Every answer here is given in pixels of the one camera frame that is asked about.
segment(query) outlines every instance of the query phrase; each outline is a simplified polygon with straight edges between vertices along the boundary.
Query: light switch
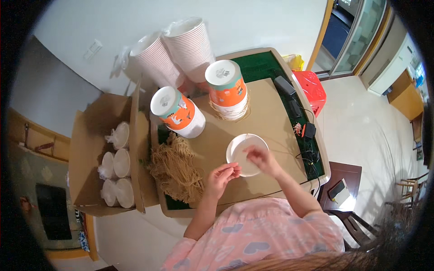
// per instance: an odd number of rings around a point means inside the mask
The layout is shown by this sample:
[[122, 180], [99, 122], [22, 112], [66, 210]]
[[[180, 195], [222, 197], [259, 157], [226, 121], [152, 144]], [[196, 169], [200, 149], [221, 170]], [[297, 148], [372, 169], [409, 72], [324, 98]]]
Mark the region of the light switch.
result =
[[101, 42], [99, 40], [95, 39], [94, 43], [90, 46], [89, 50], [95, 54], [96, 52], [98, 52], [101, 49], [101, 47], [102, 47]]
[[89, 60], [102, 48], [102, 44], [99, 40], [95, 39], [89, 49], [86, 50], [83, 58]]

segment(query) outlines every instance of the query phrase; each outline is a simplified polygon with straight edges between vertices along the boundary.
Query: red plastic stool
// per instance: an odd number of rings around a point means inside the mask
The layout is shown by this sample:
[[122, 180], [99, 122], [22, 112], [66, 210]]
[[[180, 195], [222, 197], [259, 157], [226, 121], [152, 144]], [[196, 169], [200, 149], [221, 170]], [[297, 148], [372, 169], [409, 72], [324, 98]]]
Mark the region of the red plastic stool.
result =
[[306, 95], [315, 117], [318, 117], [326, 104], [327, 95], [318, 76], [311, 71], [293, 72]]

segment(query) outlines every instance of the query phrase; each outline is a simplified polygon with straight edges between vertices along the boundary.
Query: cardboard box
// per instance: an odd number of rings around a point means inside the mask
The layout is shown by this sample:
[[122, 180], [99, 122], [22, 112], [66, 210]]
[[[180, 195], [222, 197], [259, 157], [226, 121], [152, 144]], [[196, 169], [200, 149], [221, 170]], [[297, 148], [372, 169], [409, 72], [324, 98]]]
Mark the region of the cardboard box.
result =
[[100, 196], [103, 180], [97, 168], [105, 152], [115, 152], [104, 136], [121, 121], [130, 123], [129, 152], [131, 180], [136, 209], [158, 204], [155, 181], [144, 168], [148, 159], [149, 121], [138, 110], [140, 83], [131, 97], [103, 94], [87, 107], [77, 111], [71, 137], [69, 159], [69, 190], [77, 210], [94, 216], [114, 215], [132, 209], [108, 207]]

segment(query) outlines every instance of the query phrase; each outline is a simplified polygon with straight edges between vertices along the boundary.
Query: hair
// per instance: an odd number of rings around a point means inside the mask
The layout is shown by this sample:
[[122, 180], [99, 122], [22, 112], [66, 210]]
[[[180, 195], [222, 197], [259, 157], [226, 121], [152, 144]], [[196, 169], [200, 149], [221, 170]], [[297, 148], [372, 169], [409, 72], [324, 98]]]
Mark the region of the hair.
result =
[[269, 259], [229, 269], [231, 271], [375, 271], [391, 270], [417, 223], [418, 207], [409, 209], [401, 204], [390, 207], [375, 240], [345, 253], [319, 252], [296, 259]]

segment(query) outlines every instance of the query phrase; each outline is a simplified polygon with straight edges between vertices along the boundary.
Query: twine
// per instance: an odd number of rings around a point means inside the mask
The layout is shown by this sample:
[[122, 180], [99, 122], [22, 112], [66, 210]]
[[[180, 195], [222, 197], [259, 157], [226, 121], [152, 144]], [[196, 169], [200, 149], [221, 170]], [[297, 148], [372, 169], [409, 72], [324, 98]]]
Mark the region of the twine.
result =
[[187, 141], [171, 132], [166, 144], [152, 148], [148, 169], [166, 195], [185, 203], [198, 202], [204, 186], [193, 158]]
[[233, 122], [239, 122], [239, 121], [242, 121], [242, 120], [247, 119], [247, 118], [250, 116], [250, 114], [252, 113], [252, 110], [251, 110], [251, 108], [250, 108], [250, 95], [249, 95], [249, 92], [248, 92], [247, 89], [246, 89], [246, 95], [247, 95], [247, 102], [246, 102], [246, 105], [244, 106], [244, 108], [243, 108], [243, 110], [242, 110], [242, 112], [244, 112], [244, 115], [243, 115], [242, 117], [236, 119], [236, 120], [226, 118], [226, 117], [224, 116], [224, 114], [222, 114], [220, 111], [218, 111], [218, 110], [214, 107], [214, 103], [213, 103], [213, 102], [211, 101], [211, 99], [210, 99], [210, 106], [211, 106], [211, 108], [214, 109], [214, 111], [217, 112], [217, 114], [215, 115], [215, 117], [216, 117], [217, 119], [219, 119], [219, 120], [223, 120], [223, 121], [233, 121]]

